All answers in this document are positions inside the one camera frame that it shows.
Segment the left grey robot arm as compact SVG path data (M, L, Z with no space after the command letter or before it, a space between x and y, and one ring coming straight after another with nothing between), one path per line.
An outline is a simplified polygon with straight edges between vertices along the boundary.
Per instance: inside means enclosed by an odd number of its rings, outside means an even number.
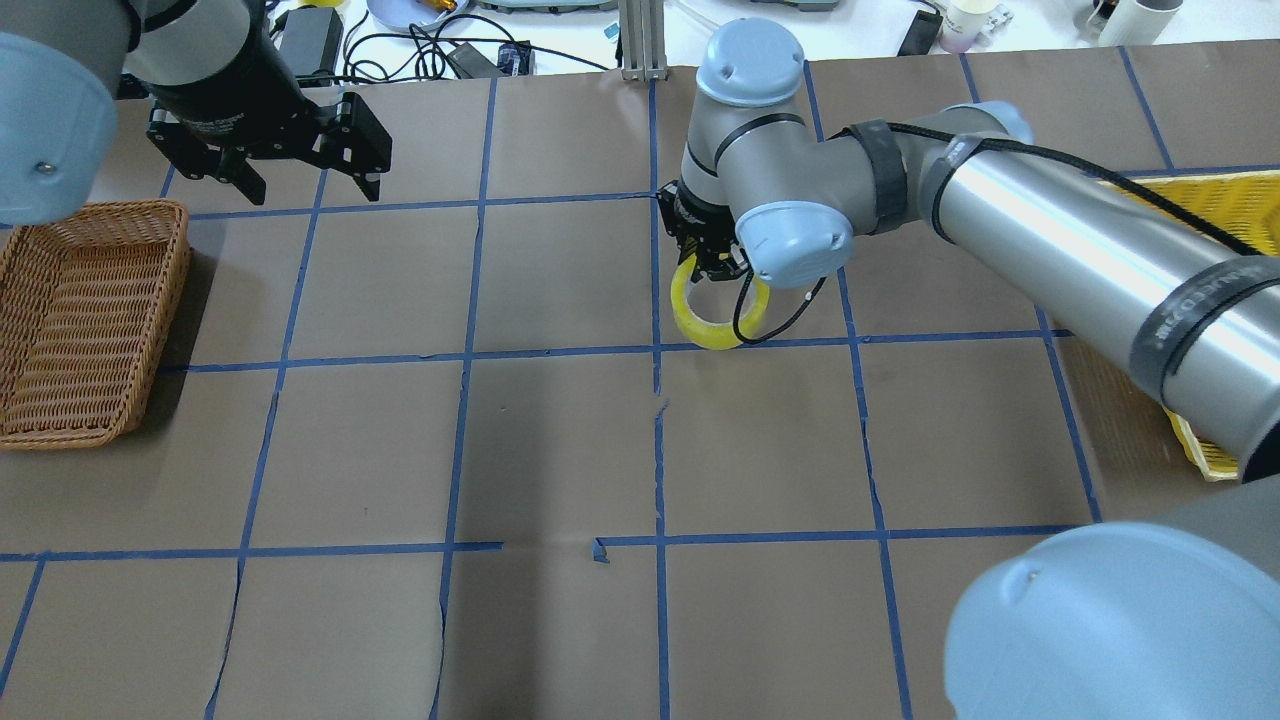
M305 96L260 1L5 1L1 218L59 222L90 199L133 76L154 99L147 137L175 172L260 205L257 160L297 160L353 179L370 201L393 140L352 91Z

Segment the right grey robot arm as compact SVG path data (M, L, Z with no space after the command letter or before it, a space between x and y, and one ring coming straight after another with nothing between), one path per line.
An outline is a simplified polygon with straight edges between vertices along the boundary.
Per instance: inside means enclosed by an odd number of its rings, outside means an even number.
M945 641L959 719L1277 716L1277 259L1147 188L1036 146L1007 102L819 141L804 51L742 18L709 38L678 178L692 275L801 288L859 234L928 224L1240 465L1235 489L1065 530L964 592Z

